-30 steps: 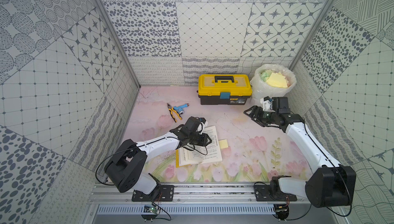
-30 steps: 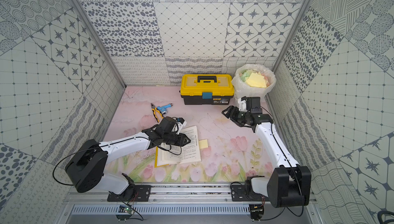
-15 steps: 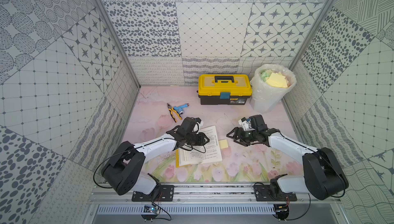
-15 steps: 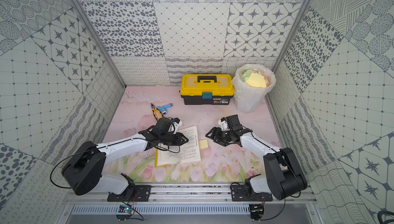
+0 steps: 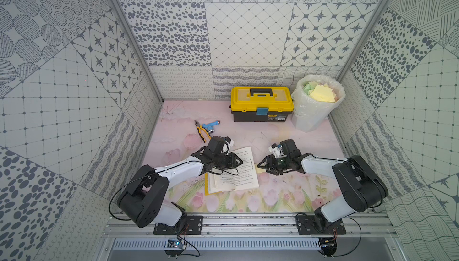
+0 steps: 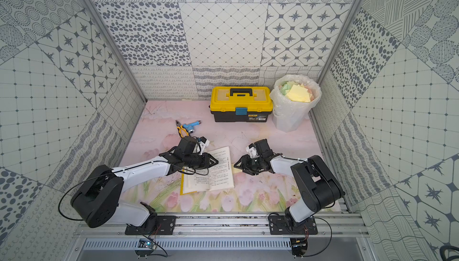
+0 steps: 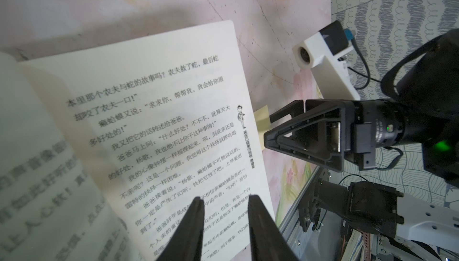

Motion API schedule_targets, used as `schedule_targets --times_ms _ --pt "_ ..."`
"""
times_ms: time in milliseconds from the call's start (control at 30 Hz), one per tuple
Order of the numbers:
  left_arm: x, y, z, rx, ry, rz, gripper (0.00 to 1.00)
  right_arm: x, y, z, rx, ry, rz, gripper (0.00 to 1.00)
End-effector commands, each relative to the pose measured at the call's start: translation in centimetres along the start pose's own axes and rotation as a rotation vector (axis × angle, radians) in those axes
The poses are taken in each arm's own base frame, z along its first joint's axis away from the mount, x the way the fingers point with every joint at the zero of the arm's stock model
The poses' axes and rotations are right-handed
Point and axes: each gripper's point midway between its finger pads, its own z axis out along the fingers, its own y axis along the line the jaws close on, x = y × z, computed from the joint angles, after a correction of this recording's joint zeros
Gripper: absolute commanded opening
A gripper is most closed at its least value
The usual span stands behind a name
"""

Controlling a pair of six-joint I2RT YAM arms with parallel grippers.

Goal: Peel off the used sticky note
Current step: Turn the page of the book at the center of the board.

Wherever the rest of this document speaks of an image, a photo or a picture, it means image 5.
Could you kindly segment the yellow children's book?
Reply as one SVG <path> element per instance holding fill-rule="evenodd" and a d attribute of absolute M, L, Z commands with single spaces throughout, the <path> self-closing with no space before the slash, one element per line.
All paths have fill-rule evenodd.
<path fill-rule="evenodd" d="M 205 195 L 259 188 L 251 147 L 235 150 L 234 153 L 242 160 L 242 165 L 236 169 L 223 171 L 221 175 L 206 173 L 204 176 Z"/>

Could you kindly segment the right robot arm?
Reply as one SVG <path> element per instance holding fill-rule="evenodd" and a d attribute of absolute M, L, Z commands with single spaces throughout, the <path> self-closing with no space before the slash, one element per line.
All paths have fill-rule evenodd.
<path fill-rule="evenodd" d="M 376 172 L 359 155 L 347 159 L 302 154 L 292 139 L 273 144 L 258 168 L 275 176 L 291 172 L 316 174 L 335 179 L 341 195 L 314 211 L 315 221 L 327 226 L 354 213 L 382 204 L 388 189 Z"/>

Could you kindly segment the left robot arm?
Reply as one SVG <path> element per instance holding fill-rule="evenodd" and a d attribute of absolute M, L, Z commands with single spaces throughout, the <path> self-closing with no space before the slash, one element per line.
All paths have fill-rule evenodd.
<path fill-rule="evenodd" d="M 242 159 L 230 151 L 233 145 L 229 137 L 215 136 L 183 161 L 158 168 L 142 166 L 131 181 L 115 193 L 116 205 L 129 217 L 128 221 L 139 228 L 159 223 L 180 234 L 186 229 L 187 213 L 179 205 L 165 201 L 167 191 L 188 179 L 206 173 L 224 173 L 242 165 Z"/>

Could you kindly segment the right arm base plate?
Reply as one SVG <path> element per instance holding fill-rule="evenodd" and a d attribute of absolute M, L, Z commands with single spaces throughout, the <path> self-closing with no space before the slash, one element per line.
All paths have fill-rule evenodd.
<path fill-rule="evenodd" d="M 306 214 L 297 214 L 295 223 L 300 235 L 345 235 L 343 220 L 329 222 L 326 219 Z"/>

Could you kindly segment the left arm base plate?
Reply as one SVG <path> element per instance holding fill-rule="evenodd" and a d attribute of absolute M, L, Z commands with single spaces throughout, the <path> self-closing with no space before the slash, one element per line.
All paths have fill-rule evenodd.
<path fill-rule="evenodd" d="M 203 216 L 186 215 L 181 217 L 174 226 L 156 223 L 154 235 L 200 235 L 202 233 Z"/>

